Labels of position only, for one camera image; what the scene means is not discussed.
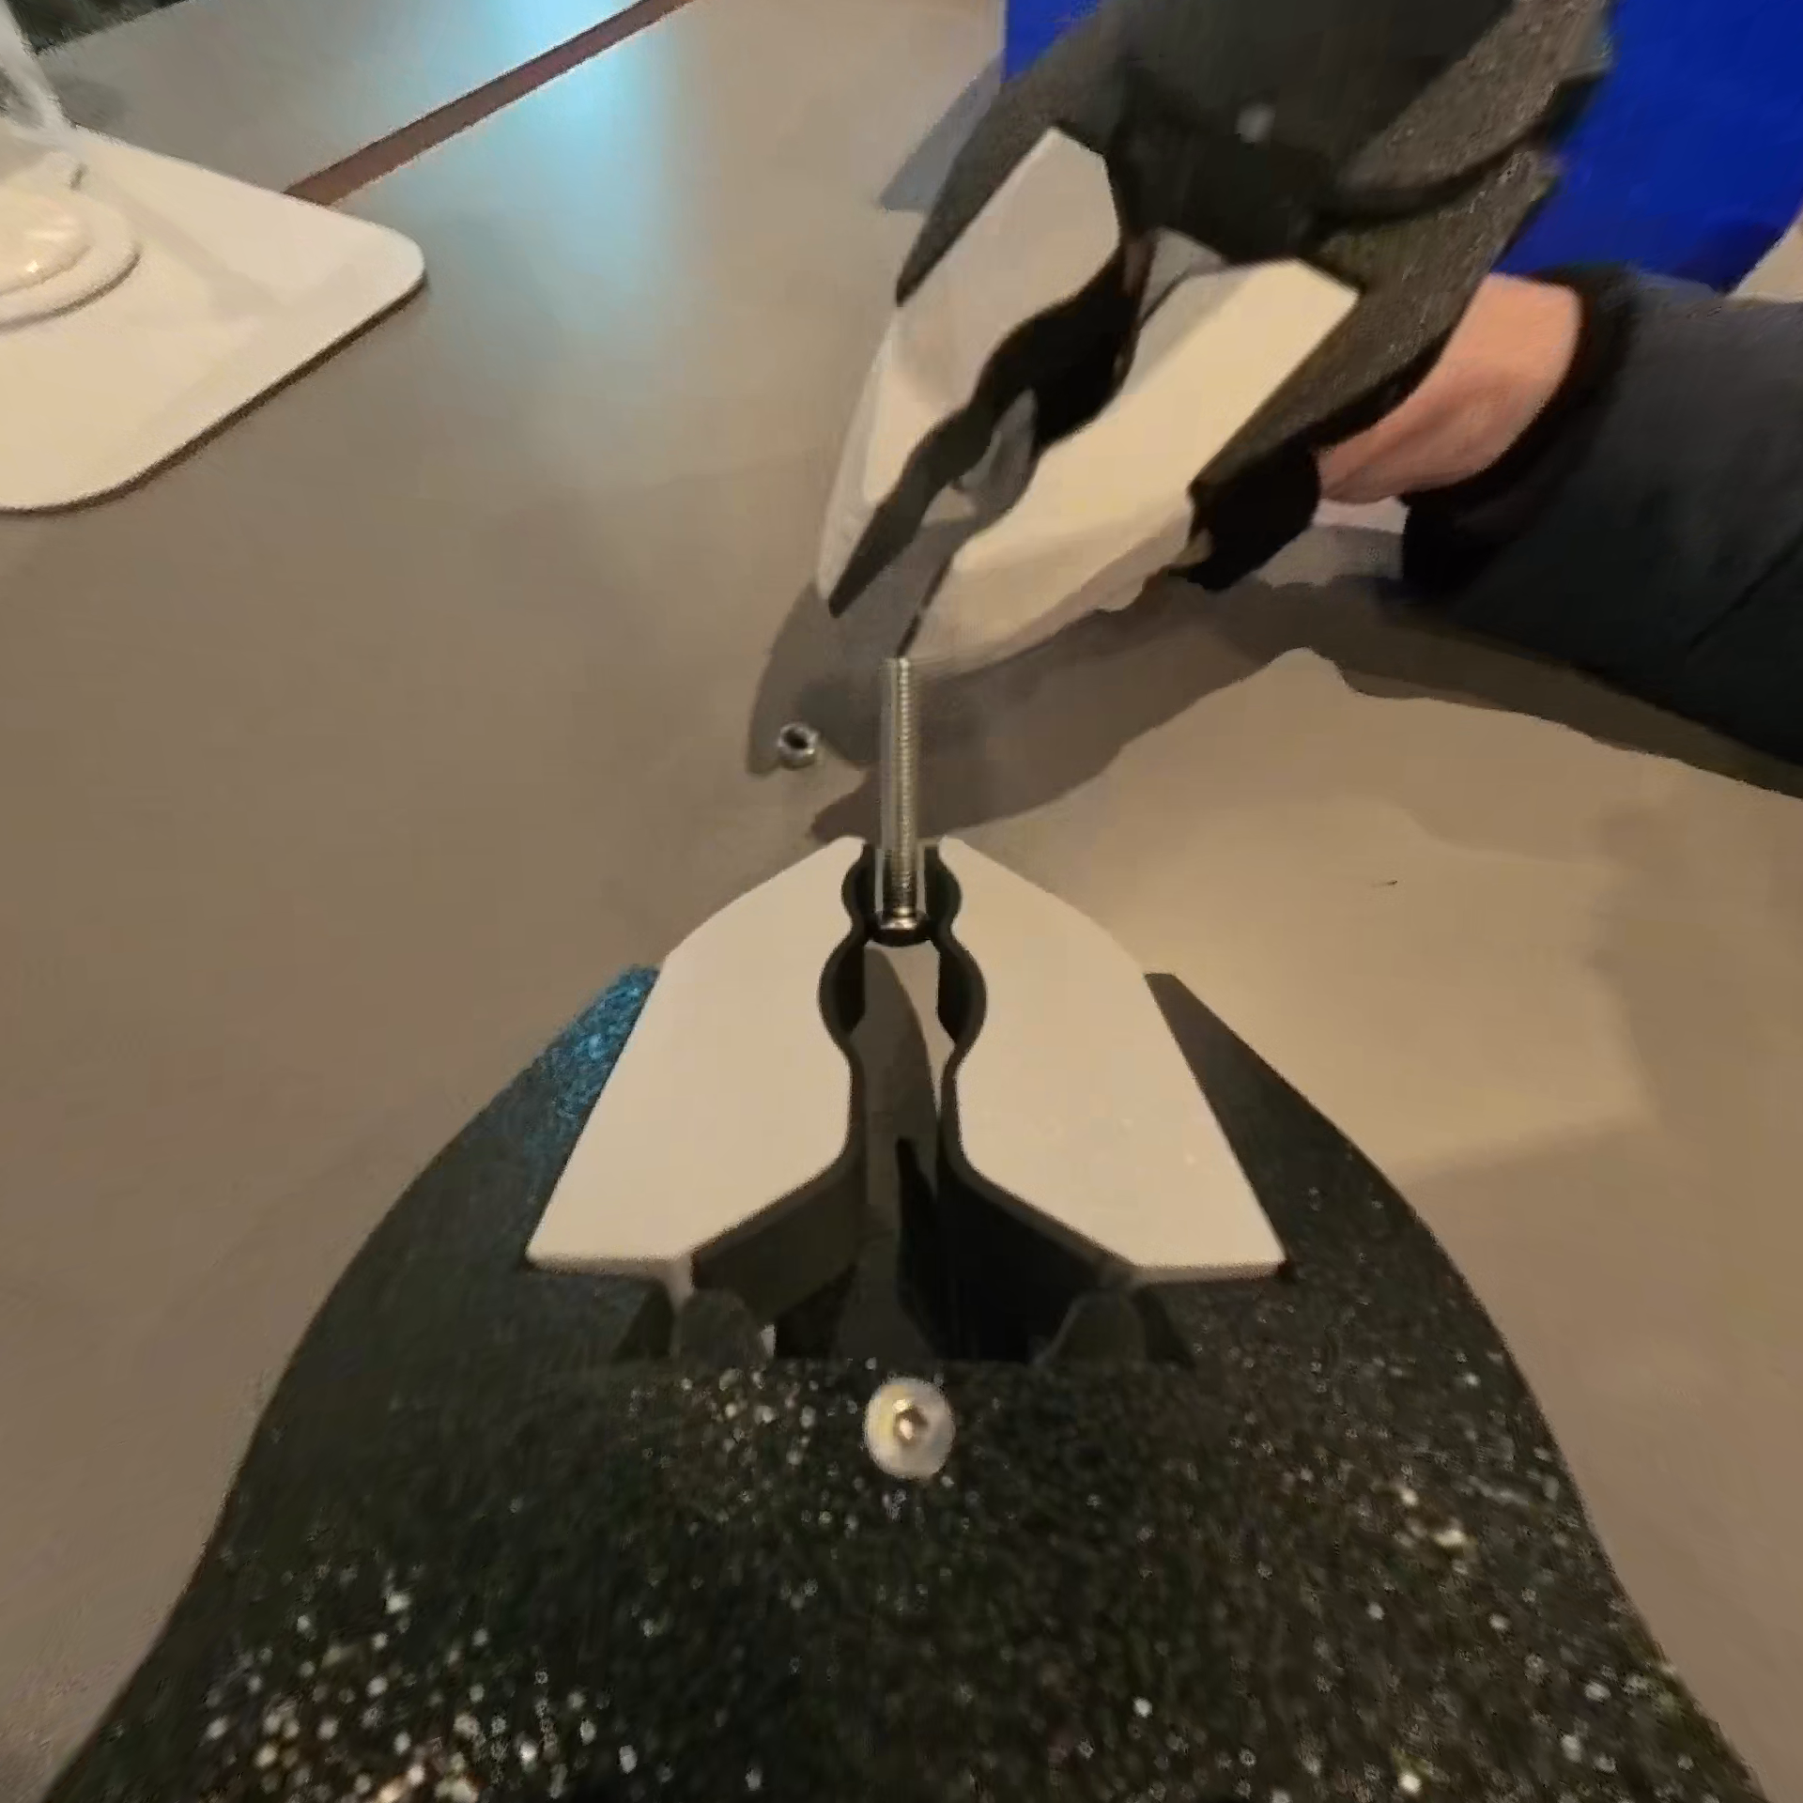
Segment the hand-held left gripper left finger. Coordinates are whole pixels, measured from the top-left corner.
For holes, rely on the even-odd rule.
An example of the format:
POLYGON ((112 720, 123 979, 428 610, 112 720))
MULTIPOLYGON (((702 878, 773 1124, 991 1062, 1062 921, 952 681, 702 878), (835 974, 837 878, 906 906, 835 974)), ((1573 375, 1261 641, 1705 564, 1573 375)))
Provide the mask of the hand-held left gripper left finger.
POLYGON ((828 1175, 852 1139, 852 1070, 822 1008, 852 934, 844 835, 745 889, 664 957, 525 1256, 664 1289, 790 1289, 719 1272, 736 1229, 828 1175))

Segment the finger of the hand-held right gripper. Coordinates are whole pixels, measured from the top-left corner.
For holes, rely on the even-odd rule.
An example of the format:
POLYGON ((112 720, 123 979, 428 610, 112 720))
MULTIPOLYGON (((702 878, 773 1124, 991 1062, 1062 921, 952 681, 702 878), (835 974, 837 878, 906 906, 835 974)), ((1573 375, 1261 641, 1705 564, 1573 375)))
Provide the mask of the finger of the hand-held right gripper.
POLYGON ((1198 548, 1190 487, 1357 303, 1295 258, 1229 264, 1160 232, 1130 343, 1091 416, 1049 435, 1049 401, 1012 401, 959 480, 974 519, 906 640, 927 673, 1021 655, 1130 606, 1198 548))
POLYGON ((895 300, 846 431, 816 591, 841 617, 925 529, 978 531, 1151 371, 1152 241, 1049 129, 895 300))

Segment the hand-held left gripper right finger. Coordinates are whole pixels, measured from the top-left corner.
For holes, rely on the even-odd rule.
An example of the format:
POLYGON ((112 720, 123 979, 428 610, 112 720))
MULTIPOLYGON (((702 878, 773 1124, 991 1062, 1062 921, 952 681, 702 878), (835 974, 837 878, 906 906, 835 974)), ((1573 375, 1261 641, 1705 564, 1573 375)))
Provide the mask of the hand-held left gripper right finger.
POLYGON ((961 1169, 1130 1282, 1276 1272, 1280 1239, 1137 959, 974 844, 935 852, 961 1169))

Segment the blue plastic parts bin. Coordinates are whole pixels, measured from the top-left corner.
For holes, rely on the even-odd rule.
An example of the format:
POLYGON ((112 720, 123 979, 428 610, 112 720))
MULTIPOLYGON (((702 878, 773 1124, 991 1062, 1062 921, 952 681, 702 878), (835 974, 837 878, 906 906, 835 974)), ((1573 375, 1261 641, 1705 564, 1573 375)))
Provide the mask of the blue plastic parts bin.
POLYGON ((1799 3, 1004 3, 1000 168, 1361 298, 1628 262, 1735 286, 1799 211, 1799 3))

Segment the silver hex bolt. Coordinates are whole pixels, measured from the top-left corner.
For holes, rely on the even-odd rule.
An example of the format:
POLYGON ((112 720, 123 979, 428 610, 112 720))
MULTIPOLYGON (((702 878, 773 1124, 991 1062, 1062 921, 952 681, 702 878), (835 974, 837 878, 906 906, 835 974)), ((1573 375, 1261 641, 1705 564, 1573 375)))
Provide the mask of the silver hex bolt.
POLYGON ((927 880, 920 835, 920 711, 912 660, 880 664, 875 762, 876 831, 871 912, 878 933, 906 942, 927 927, 927 880))

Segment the person's right forearm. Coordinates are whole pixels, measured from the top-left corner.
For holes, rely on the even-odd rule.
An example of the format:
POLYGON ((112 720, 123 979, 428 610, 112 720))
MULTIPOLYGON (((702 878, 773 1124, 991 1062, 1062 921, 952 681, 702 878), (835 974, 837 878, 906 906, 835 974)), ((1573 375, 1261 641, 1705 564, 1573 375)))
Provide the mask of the person's right forearm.
POLYGON ((1800 760, 1800 301, 1624 264, 1500 457, 1406 497, 1400 581, 1457 630, 1800 760))

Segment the person's right hand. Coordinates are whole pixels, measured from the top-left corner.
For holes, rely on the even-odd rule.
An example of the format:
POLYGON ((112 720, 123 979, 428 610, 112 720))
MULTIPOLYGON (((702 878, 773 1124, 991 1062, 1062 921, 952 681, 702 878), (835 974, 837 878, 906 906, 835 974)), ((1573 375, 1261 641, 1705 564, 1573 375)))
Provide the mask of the person's right hand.
POLYGON ((1481 281, 1417 386, 1378 422, 1318 452, 1320 499, 1368 506, 1479 476, 1551 405, 1583 315, 1568 285, 1481 281))

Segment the white document stand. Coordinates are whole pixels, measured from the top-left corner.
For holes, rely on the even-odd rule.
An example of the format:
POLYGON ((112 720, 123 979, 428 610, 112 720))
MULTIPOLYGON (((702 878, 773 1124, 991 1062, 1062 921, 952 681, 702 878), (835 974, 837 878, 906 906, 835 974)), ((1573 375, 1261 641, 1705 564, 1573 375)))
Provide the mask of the white document stand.
POLYGON ((142 484, 426 279, 416 241, 74 123, 1 5, 1 510, 142 484))

